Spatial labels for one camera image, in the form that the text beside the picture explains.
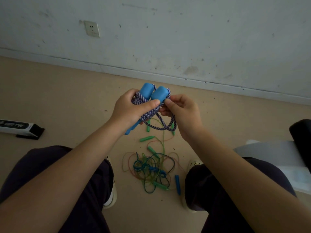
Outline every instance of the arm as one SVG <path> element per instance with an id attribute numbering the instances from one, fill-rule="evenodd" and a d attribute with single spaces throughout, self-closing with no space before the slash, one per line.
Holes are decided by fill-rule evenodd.
<path id="1" fill-rule="evenodd" d="M 255 232 L 310 232 L 309 210 L 281 186 L 222 145 L 202 126 L 197 104 L 185 95 L 165 100 L 182 137 L 226 190 Z"/>
<path id="2" fill-rule="evenodd" d="M 111 118 L 86 140 L 0 205 L 1 232 L 57 232 L 115 142 L 159 100 L 133 105 L 136 89 L 116 102 Z"/>

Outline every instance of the white baseboard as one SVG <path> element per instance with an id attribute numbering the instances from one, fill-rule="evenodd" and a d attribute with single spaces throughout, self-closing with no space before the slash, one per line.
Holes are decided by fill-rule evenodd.
<path id="1" fill-rule="evenodd" d="M 115 74 L 115 75 L 130 77 L 130 78 L 139 78 L 139 79 L 143 79 L 147 81 L 149 80 L 149 81 L 162 82 L 162 83 L 168 83 L 168 84 L 185 86 L 185 87 L 193 87 L 193 88 L 200 88 L 200 89 L 205 89 L 205 90 L 213 90 L 213 91 L 218 91 L 218 92 L 238 94 L 238 95 L 243 95 L 243 96 L 259 97 L 259 98 L 286 101 L 286 102 L 292 102 L 292 103 L 303 104 L 303 105 L 311 105 L 311 98 L 307 98 L 307 97 L 300 97 L 300 96 L 294 96 L 294 95 L 289 95 L 289 94 L 282 94 L 282 93 L 277 93 L 277 92 L 270 92 L 270 91 L 264 91 L 264 90 L 258 90 L 258 89 L 251 89 L 251 88 L 231 86 L 231 85 L 225 85 L 225 84 L 219 84 L 219 83 L 199 81 L 199 80 L 178 78 L 178 77 L 166 76 L 162 74 L 154 74 L 154 73 L 142 72 L 142 71 L 137 71 L 137 70 L 124 69 L 124 68 L 119 68 L 119 67 L 114 67 L 114 66 L 106 66 L 106 65 L 89 63 L 89 62 L 58 58 L 55 56 L 33 54 L 33 53 L 4 49 L 4 48 L 0 48 L 0 55 L 5 56 L 5 57 L 20 59 L 20 60 L 50 64 L 50 65 L 58 65 L 58 66 L 75 68 L 75 69 Z"/>

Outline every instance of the purple pants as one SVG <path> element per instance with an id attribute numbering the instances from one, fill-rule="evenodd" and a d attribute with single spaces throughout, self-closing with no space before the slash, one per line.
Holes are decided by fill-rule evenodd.
<path id="1" fill-rule="evenodd" d="M 18 161 L 3 184 L 0 203 L 71 150 L 64 146 L 30 150 Z M 245 159 L 295 196 L 289 181 L 277 167 L 262 160 Z M 113 176 L 110 163 L 104 160 L 89 180 L 59 232 L 109 232 L 101 211 L 112 191 Z M 202 232 L 253 232 L 205 165 L 197 165 L 190 170 L 185 186 L 188 206 L 209 212 Z"/>

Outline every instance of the black padded object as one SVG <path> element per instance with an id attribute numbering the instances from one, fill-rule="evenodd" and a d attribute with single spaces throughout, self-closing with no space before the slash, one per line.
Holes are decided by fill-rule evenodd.
<path id="1" fill-rule="evenodd" d="M 305 165 L 311 172 L 311 120 L 303 119 L 290 126 L 297 149 Z"/>

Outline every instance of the wall socket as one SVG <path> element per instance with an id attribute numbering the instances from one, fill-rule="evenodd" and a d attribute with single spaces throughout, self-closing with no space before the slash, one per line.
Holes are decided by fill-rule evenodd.
<path id="1" fill-rule="evenodd" d="M 86 34 L 92 37 L 100 38 L 98 24 L 91 21 L 84 21 Z"/>

